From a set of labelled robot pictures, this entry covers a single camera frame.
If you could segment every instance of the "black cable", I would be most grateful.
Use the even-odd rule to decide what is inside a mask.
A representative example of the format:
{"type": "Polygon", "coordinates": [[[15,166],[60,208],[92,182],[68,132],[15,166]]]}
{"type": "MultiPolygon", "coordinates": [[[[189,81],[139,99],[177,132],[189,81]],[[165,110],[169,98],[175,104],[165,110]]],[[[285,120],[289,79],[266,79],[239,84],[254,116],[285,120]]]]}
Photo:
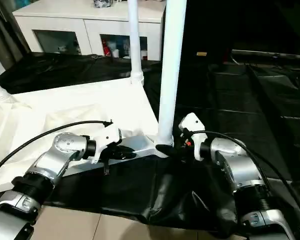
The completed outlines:
{"type": "Polygon", "coordinates": [[[9,153],[4,159],[2,159],[0,161],[0,168],[2,167],[3,164],[5,164],[13,155],[15,155],[17,152],[19,152],[20,150],[22,150],[23,148],[25,148],[26,146],[28,146],[29,144],[33,143],[34,141],[49,135],[51,133],[54,133],[56,131],[59,131],[61,129],[65,129],[68,127],[72,127],[75,125],[80,125],[80,124],[103,124],[105,127],[109,126],[110,124],[112,124],[112,122],[107,122],[107,121],[98,121],[98,120],[91,120],[91,121],[78,121],[78,122],[73,122],[67,125],[63,125],[63,126],[59,126],[56,127],[54,129],[51,129],[49,131],[46,131],[38,136],[35,136],[34,138],[30,139],[29,141],[25,142],[24,144],[22,144],[21,146],[19,146],[18,148],[16,148],[15,150],[13,150],[11,153],[9,153]]]}
{"type": "Polygon", "coordinates": [[[236,140],[233,137],[230,137],[226,134],[220,133],[220,132],[216,132],[216,131],[206,131],[206,130],[200,130],[200,131],[192,131],[190,132],[192,134],[212,134],[212,135],[216,135],[219,137],[223,137],[226,139],[229,139],[230,141],[234,142],[235,144],[239,145],[241,148],[243,148],[246,153],[249,155],[249,157],[251,158],[251,160],[253,161],[253,163],[256,165],[256,167],[259,169],[260,174],[263,178],[263,180],[265,181],[265,184],[268,186],[268,188],[271,189],[269,180],[267,178],[267,176],[265,175],[264,171],[262,170],[262,168],[260,167],[259,163],[257,162],[257,158],[261,161],[263,161],[265,164],[267,164],[274,172],[275,174],[279,177],[279,179],[282,181],[283,185],[286,187],[286,189],[288,190],[288,192],[290,193],[290,195],[292,196],[292,198],[294,199],[295,203],[297,204],[297,206],[300,209],[300,200],[298,198],[298,196],[295,194],[295,192],[292,190],[291,186],[288,184],[288,182],[285,180],[284,176],[277,170],[277,168],[271,163],[269,162],[267,159],[265,159],[264,157],[260,156],[258,154],[257,158],[256,158],[256,154],[251,151],[249,148],[247,148],[243,143],[241,143],[240,141],[236,140]]]}

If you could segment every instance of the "white cabinet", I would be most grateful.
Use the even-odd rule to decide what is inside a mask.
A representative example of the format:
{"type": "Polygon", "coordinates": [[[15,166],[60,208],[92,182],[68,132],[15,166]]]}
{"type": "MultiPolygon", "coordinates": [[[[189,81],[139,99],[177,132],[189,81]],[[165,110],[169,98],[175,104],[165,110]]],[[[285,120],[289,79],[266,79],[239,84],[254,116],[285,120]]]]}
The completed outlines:
{"type": "MultiPolygon", "coordinates": [[[[148,60],[161,59],[165,7],[165,1],[138,3],[141,50],[148,60]]],[[[95,8],[93,0],[39,0],[13,15],[33,52],[103,55],[102,40],[129,39],[126,1],[95,8]]]]}

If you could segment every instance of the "black plastic sheet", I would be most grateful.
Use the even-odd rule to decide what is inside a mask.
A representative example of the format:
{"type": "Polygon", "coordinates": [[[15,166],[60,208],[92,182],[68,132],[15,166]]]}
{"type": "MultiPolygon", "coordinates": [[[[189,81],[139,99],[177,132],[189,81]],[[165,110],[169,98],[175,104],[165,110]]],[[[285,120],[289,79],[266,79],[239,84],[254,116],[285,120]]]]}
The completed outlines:
{"type": "MultiPolygon", "coordinates": [[[[158,117],[161,63],[145,61],[144,90],[158,117]]],[[[0,76],[10,93],[107,81],[129,75],[130,62],[109,57],[33,53],[0,76]]],[[[207,130],[227,133],[268,159],[300,197],[300,72],[238,65],[180,67],[174,134],[194,112],[207,130]]],[[[260,162],[285,213],[300,213],[277,176],[260,162]]],[[[228,185],[212,165],[148,156],[62,179],[46,205],[136,219],[144,224],[207,230],[220,237],[237,231],[228,185]]]]}

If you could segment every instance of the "red object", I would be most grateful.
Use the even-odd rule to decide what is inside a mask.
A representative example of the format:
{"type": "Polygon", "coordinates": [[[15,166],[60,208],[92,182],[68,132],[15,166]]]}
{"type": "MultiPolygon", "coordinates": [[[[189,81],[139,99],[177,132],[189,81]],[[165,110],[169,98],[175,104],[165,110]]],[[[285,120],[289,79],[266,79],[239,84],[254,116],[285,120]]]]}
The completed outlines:
{"type": "Polygon", "coordinates": [[[103,46],[103,52],[105,56],[111,56],[110,48],[107,46],[107,43],[105,40],[102,40],[102,46],[103,46]]]}

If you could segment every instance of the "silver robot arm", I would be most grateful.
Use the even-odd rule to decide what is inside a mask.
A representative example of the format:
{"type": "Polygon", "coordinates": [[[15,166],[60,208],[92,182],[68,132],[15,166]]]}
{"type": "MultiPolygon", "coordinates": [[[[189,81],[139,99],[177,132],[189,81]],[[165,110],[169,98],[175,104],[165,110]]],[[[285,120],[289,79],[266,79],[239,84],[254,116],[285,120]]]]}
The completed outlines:
{"type": "MultiPolygon", "coordinates": [[[[182,132],[205,130],[194,113],[188,114],[179,128],[182,132]]],[[[205,133],[191,136],[194,157],[197,161],[203,161],[203,157],[209,155],[212,162],[224,172],[232,189],[239,225],[247,232],[256,233],[250,239],[295,240],[283,213],[272,201],[270,190],[246,151],[229,139],[214,138],[210,144],[206,144],[207,138],[205,133]],[[280,226],[283,233],[263,232],[275,225],[280,226]]]]}
{"type": "Polygon", "coordinates": [[[97,162],[102,150],[121,140],[114,124],[101,130],[96,140],[88,136],[61,133],[51,148],[43,153],[23,177],[16,177],[14,188],[0,198],[0,240],[29,240],[44,201],[52,193],[71,161],[94,157],[97,162]]]}

